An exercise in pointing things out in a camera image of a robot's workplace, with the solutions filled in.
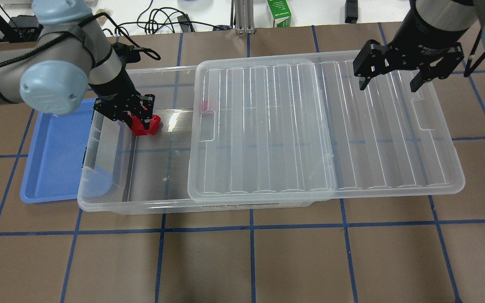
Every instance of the red object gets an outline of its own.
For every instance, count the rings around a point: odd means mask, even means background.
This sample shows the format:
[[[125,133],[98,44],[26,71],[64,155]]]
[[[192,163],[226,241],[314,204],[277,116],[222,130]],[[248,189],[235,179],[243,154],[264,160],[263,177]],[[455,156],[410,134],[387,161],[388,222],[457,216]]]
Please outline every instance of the red object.
[[[208,111],[208,101],[207,100],[203,100],[202,102],[202,113]]]
[[[160,128],[160,117],[153,115],[149,121],[149,129],[145,129],[140,119],[135,115],[132,116],[132,127],[131,130],[136,136],[147,136],[148,134],[154,135],[156,131]]]

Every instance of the grid of tape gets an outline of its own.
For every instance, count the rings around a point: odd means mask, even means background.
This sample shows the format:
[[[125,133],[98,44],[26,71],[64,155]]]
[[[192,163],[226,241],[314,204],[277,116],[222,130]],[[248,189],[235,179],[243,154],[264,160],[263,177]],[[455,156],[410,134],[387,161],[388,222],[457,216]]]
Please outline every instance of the grid of tape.
[[[381,31],[381,37],[383,38],[383,41],[386,43],[386,38],[383,32],[383,29],[381,27],[381,23],[379,25],[379,30]],[[312,34],[314,38],[314,43],[315,43],[315,50],[316,52],[319,52],[319,45],[318,45],[318,40],[316,37],[316,31],[315,27],[312,26]],[[250,40],[251,37],[250,35],[247,36],[247,56],[250,57]],[[181,48],[183,47],[183,34],[180,34],[179,37],[179,49],[178,49],[178,55],[177,55],[177,66],[181,65]],[[475,71],[475,73],[485,73],[485,70],[482,71]],[[480,97],[480,94],[477,90],[477,87],[471,77],[469,77],[470,85],[472,86],[473,91],[475,92],[475,95],[477,96],[478,102],[481,106],[481,109],[483,110],[483,113],[485,115],[485,106],[482,98]],[[174,109],[176,108],[176,102],[177,102],[177,88],[179,86],[179,75],[177,74],[176,80],[175,80],[175,85],[173,85],[175,91],[174,91],[174,96],[173,96],[173,107]],[[8,195],[8,190],[10,188],[11,182],[13,178],[15,177],[15,171],[16,167],[18,165],[19,159],[27,157],[27,154],[23,154],[23,146],[25,143],[25,138],[27,136],[27,133],[29,131],[29,128],[31,127],[31,121],[33,119],[33,113],[34,111],[31,111],[31,114],[29,115],[29,121],[27,122],[27,126],[25,128],[23,137],[21,139],[21,144],[19,146],[19,150],[17,154],[13,155],[0,155],[0,158],[13,158],[15,159],[14,165],[12,167],[11,174],[8,178],[8,182],[6,185],[6,189],[2,198],[2,201],[0,203],[0,215],[2,213],[3,207],[5,205],[5,200]],[[466,140],[485,140],[485,136],[482,137],[464,137],[464,138],[453,138],[453,141],[466,141]],[[169,153],[168,156],[168,161],[171,164],[171,158],[172,155],[171,153],[173,152],[172,149],[167,150]],[[168,175],[169,175],[169,170],[170,170],[171,165],[168,165]],[[169,182],[166,185],[165,188],[165,195],[167,196],[169,192]],[[291,225],[256,225],[254,224],[254,211],[250,210],[250,217],[248,218],[248,225],[245,226],[222,226],[222,227],[210,227],[210,228],[166,228],[166,214],[162,215],[162,224],[159,229],[125,229],[125,230],[81,230],[80,229],[80,220],[82,216],[82,211],[79,210],[77,214],[77,219],[75,223],[75,228],[74,230],[68,230],[68,231],[36,231],[36,232],[0,232],[0,236],[35,236],[35,235],[61,235],[61,234],[66,234],[66,235],[72,235],[72,245],[69,253],[69,259],[67,262],[66,266],[66,273],[65,273],[65,278],[64,278],[64,283],[61,288],[61,297],[60,297],[60,302],[63,303],[65,301],[65,295],[66,295],[66,288],[67,288],[67,283],[69,280],[69,273],[72,267],[72,260],[73,260],[73,255],[75,251],[75,244],[78,235],[81,234],[144,234],[144,233],[158,233],[160,234],[160,243],[159,243],[159,249],[158,249],[158,264],[157,264],[157,272],[156,272],[156,285],[155,285],[155,294],[156,294],[156,299],[155,301],[158,302],[159,298],[159,293],[160,293],[160,277],[161,277],[161,272],[162,272],[162,257],[163,257],[163,246],[164,246],[164,235],[166,233],[177,233],[177,232],[208,232],[208,231],[228,231],[228,230],[249,230],[250,231],[250,276],[251,276],[251,298],[252,298],[252,303],[256,302],[256,258],[255,258],[255,253],[254,253],[254,231],[255,230],[265,230],[265,229],[313,229],[313,228],[320,228],[320,229],[343,229],[344,230],[344,237],[345,237],[345,247],[346,247],[346,255],[347,255],[347,260],[348,260],[348,267],[349,267],[349,274],[350,274],[350,280],[351,280],[351,285],[352,285],[352,295],[354,302],[358,302],[358,296],[357,296],[357,286],[356,286],[356,281],[355,281],[355,276],[356,272],[354,271],[353,267],[353,260],[352,260],[352,254],[351,254],[351,247],[350,247],[350,240],[349,240],[349,228],[354,228],[354,227],[370,227],[370,226],[435,226],[437,229],[437,234],[439,236],[439,241],[441,244],[441,249],[443,252],[443,256],[445,259],[448,275],[450,278],[450,284],[452,286],[452,290],[454,292],[454,297],[456,298],[456,301],[458,303],[462,302],[461,300],[461,293],[458,292],[458,288],[456,286],[456,280],[454,278],[454,272],[453,269],[450,265],[450,260],[448,257],[447,253],[447,248],[446,248],[446,243],[443,238],[442,232],[441,232],[441,226],[447,225],[447,224],[481,224],[485,223],[485,219],[458,219],[458,220],[439,220],[439,216],[437,215],[437,211],[434,208],[434,203],[433,203],[433,197],[428,196],[428,207],[431,209],[433,213],[433,220],[432,221],[409,221],[409,222],[369,222],[369,223],[354,223],[354,222],[349,222],[346,212],[345,212],[345,207],[344,207],[344,201],[343,199],[339,200],[340,203],[340,209],[342,213],[342,223],[331,223],[331,224],[291,224]]]

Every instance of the plastic bin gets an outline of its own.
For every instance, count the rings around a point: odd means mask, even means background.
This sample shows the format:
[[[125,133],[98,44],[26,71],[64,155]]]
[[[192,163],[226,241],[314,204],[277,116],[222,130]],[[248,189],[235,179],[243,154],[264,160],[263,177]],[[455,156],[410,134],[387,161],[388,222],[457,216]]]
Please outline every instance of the plastic bin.
[[[164,125],[135,137],[95,114],[80,207],[180,213],[460,191],[464,175],[433,86],[412,93],[414,73],[393,72],[360,91],[356,54],[130,71],[142,94],[156,94]]]

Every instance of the cardboard box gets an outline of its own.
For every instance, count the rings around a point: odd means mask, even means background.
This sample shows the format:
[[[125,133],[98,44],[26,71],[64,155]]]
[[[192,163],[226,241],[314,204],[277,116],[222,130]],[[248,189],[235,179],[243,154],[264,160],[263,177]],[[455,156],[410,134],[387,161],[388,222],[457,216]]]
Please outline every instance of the cardboard box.
[[[273,27],[290,27],[291,11],[286,0],[267,0],[269,19]]]

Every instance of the black device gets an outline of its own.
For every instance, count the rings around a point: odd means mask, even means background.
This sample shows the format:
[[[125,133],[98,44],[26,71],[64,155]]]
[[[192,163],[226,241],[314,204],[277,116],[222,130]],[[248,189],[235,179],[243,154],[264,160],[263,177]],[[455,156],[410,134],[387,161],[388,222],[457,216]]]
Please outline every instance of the black device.
[[[8,24],[17,33],[20,31],[26,42],[36,42],[43,28],[35,16],[19,15],[11,17]]]
[[[345,0],[345,23],[356,23],[358,20],[358,0]]]
[[[177,20],[180,22],[179,25],[181,26],[181,31],[183,32],[195,32],[192,23],[190,23],[190,17],[187,13],[180,15],[177,17]]]
[[[218,31],[228,31],[231,29],[231,26],[229,25],[215,25],[213,28],[212,28],[212,31],[213,32],[218,32]]]

